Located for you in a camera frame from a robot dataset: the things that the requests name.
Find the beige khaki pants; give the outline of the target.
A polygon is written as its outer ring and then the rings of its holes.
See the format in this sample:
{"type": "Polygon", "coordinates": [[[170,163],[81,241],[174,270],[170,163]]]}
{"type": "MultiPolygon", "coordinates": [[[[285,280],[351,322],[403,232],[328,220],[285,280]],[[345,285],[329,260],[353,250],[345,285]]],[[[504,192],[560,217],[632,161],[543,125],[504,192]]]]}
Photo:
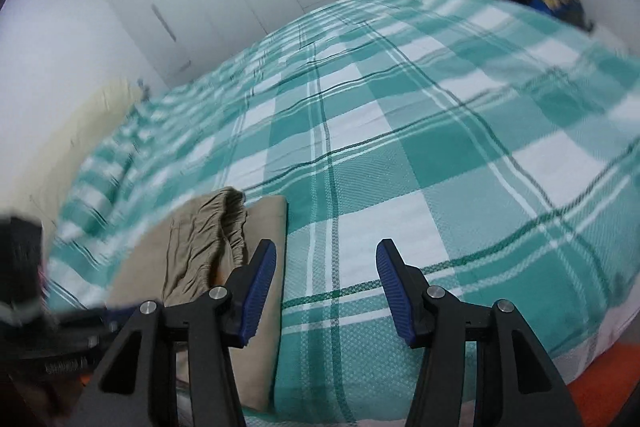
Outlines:
{"type": "Polygon", "coordinates": [[[246,205],[233,187],[192,198],[145,232],[112,280],[105,302],[111,308],[156,300],[166,306],[190,303],[227,282],[252,259],[258,243],[277,249],[277,268],[256,335],[231,351],[240,402],[259,413],[269,409],[281,338],[281,303],[288,203],[282,195],[246,205]]]}

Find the orange patterned rug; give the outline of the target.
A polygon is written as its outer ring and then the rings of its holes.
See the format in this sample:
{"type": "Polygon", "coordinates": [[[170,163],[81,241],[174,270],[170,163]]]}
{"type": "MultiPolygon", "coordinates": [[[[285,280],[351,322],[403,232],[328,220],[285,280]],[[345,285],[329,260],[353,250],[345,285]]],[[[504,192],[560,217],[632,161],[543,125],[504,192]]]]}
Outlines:
{"type": "Polygon", "coordinates": [[[608,426],[637,387],[639,346],[617,341],[568,385],[585,426],[608,426]]]}

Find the cream padded headboard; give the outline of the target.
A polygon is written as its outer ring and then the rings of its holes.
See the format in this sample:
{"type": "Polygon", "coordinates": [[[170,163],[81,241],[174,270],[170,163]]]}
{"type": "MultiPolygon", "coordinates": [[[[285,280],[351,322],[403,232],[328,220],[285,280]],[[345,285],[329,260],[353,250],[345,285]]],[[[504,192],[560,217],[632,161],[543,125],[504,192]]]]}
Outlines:
{"type": "Polygon", "coordinates": [[[143,89],[127,80],[101,87],[49,133],[26,171],[2,197],[1,210],[54,222],[81,163],[142,98],[143,89]]]}

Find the teal white plaid bedspread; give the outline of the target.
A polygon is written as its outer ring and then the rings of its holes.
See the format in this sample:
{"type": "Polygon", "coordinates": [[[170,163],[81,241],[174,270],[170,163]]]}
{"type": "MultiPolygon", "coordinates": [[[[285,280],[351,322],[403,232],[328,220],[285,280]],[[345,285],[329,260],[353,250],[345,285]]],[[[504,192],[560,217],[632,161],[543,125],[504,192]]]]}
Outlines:
{"type": "Polygon", "coordinates": [[[281,195],[273,403],[253,426],[399,424],[422,355],[375,266],[393,239],[460,299],[508,299],[567,381],[639,312],[639,62],[501,0],[342,0],[137,106],[82,163],[47,304],[91,308],[218,188],[281,195]]]}

